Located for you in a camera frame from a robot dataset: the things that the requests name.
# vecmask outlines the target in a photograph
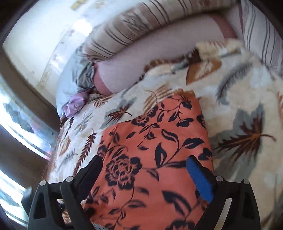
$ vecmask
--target purple floral cloth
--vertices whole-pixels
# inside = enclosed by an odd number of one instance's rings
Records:
[[[87,99],[88,95],[89,90],[73,95],[70,99],[70,102],[63,108],[66,117],[70,118],[75,115],[77,111],[80,111],[85,105],[85,100]]]

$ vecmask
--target orange pillow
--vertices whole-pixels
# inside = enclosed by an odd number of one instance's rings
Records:
[[[131,121],[107,128],[103,169],[84,209],[108,229],[193,229],[207,207],[186,169],[195,155],[213,170],[205,122],[193,92],[178,91]]]

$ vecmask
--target pillow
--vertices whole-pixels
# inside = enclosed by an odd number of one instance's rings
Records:
[[[243,40],[243,16],[241,3],[222,12],[223,17],[234,29],[238,39]]]
[[[250,1],[242,0],[244,42],[263,64],[283,77],[283,41],[267,17]]]
[[[142,36],[189,15],[230,7],[236,0],[143,0],[93,28],[84,46],[85,57],[103,61]]]
[[[69,103],[73,95],[94,87],[93,63],[80,55],[81,50],[82,46],[75,50],[57,83],[56,106],[60,118],[64,117],[63,108]]]
[[[108,96],[134,85],[151,60],[173,59],[191,51],[201,40],[226,38],[237,36],[222,16],[190,17],[156,30],[111,59],[97,63],[93,82],[101,94]]]
[[[186,169],[187,157],[213,171],[201,114],[193,91],[180,90],[147,114],[105,129],[97,142],[103,168],[83,204],[86,216],[108,229],[193,230],[208,203]]]

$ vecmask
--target leaf-patterned blanket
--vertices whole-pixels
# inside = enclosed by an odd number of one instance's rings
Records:
[[[181,63],[165,63],[128,90],[90,95],[61,129],[48,181],[63,181],[85,167],[105,128],[144,114],[178,90],[193,90],[215,173],[231,181],[248,178],[263,229],[274,225],[283,211],[283,80],[233,39],[200,42]]]

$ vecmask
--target bedding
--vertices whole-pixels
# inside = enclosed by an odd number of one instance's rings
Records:
[[[223,10],[222,15],[232,26],[238,39],[243,40],[243,14],[241,3],[237,3],[231,8]]]
[[[66,116],[64,107],[72,103],[71,97],[94,87],[94,64],[83,58],[81,52],[82,46],[79,46],[68,60],[57,83],[56,106],[60,119]]]
[[[90,90],[77,93],[71,97],[69,103],[63,108],[63,111],[67,118],[72,117],[76,114],[77,111],[82,109],[85,104],[85,100],[88,98],[89,91]]]
[[[84,205],[91,221],[108,229],[193,228],[207,202],[187,172],[188,155],[212,170],[206,129],[193,119],[200,114],[194,93],[180,90],[147,114],[105,129],[98,147],[103,173]]]
[[[134,85],[150,61],[173,59],[193,49],[198,41],[237,38],[219,14],[202,14],[158,29],[129,45],[108,60],[95,64],[93,81],[106,96]]]
[[[236,0],[145,0],[102,23],[90,33],[83,47],[93,62],[111,58],[142,36],[176,20],[234,5]]]

